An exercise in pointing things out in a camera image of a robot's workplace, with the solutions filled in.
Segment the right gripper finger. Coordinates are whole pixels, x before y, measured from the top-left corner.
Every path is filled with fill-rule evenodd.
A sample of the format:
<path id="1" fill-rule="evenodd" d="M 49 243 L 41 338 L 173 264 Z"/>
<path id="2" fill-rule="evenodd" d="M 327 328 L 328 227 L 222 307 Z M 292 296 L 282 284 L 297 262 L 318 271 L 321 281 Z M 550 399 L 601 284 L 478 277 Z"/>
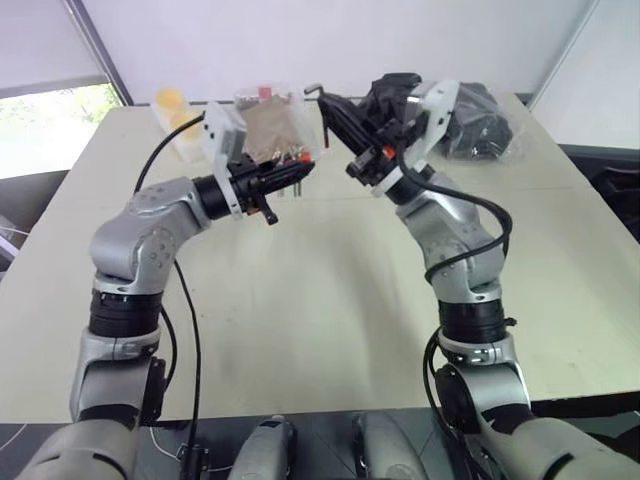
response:
<path id="1" fill-rule="evenodd" d="M 318 97 L 323 129 L 336 135 L 369 135 L 373 127 L 360 109 L 348 98 L 336 94 L 322 94 Z"/>
<path id="2" fill-rule="evenodd" d="M 373 141 L 354 111 L 326 107 L 322 111 L 324 125 L 356 156 L 372 147 Z"/>

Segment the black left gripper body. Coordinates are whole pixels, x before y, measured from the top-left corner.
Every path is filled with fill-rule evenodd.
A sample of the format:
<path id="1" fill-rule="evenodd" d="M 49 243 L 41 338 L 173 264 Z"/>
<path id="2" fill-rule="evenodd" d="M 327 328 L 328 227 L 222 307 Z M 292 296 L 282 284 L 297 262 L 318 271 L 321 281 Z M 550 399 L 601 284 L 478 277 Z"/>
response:
<path id="1" fill-rule="evenodd" d="M 278 217 L 267 200 L 276 190 L 272 178 L 276 164 L 273 161 L 256 163 L 249 154 L 242 153 L 240 158 L 232 160 L 228 167 L 242 212 L 248 216 L 261 213 L 268 225 L 277 223 Z"/>

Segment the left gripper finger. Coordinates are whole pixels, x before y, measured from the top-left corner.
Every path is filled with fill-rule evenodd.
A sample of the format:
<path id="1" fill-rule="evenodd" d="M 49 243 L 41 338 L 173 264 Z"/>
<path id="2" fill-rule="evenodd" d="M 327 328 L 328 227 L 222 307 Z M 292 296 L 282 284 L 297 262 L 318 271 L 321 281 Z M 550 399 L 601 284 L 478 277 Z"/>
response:
<path id="1" fill-rule="evenodd" d="M 282 190 L 290 185 L 299 183 L 306 178 L 310 169 L 279 169 L 262 175 L 258 181 L 258 191 L 270 194 Z"/>
<path id="2" fill-rule="evenodd" d="M 304 179 L 313 169 L 313 162 L 264 162 L 259 165 L 259 177 L 262 179 Z"/>

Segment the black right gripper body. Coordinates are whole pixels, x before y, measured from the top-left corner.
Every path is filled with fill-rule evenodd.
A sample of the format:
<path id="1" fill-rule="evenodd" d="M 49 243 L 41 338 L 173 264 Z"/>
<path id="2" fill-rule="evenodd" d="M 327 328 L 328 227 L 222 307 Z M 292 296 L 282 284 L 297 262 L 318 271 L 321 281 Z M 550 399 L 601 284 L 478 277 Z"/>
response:
<path id="1" fill-rule="evenodd" d="M 397 154 L 409 136 L 407 106 L 411 93 L 422 84 L 417 73 L 386 73 L 371 84 L 356 105 L 373 127 L 371 148 L 348 165 L 347 173 L 365 186 L 377 186 L 397 167 Z"/>

